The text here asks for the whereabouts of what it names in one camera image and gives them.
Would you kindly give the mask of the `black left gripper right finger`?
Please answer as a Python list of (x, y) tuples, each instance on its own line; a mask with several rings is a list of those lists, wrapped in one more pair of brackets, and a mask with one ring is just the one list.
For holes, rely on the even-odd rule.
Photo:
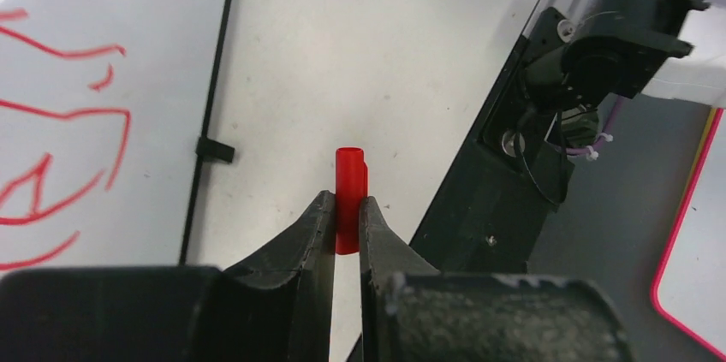
[(628, 336), (589, 282), (437, 270), (360, 205), (364, 361), (629, 361)]

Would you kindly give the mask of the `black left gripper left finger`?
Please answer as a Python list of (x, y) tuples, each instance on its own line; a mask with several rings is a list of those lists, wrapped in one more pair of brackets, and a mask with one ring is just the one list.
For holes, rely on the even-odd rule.
[(326, 361), (335, 197), (241, 262), (19, 270), (1, 280), (4, 361)]

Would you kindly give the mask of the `red marker cap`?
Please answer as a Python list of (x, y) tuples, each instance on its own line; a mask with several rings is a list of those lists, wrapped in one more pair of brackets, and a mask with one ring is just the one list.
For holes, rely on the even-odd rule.
[(356, 147), (336, 150), (336, 254), (359, 251), (360, 204), (368, 196), (365, 153)]

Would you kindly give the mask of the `white whiteboard black frame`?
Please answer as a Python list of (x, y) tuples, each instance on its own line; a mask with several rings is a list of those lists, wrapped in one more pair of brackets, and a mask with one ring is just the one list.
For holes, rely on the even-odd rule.
[(1, 0), (1, 271), (185, 252), (231, 0)]

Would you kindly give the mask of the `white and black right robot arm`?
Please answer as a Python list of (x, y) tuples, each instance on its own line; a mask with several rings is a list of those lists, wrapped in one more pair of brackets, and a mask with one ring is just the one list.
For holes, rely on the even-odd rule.
[(524, 92), (547, 113), (634, 98), (668, 60), (693, 56), (696, 32), (723, 17), (706, 0), (592, 0), (568, 41), (526, 65)]

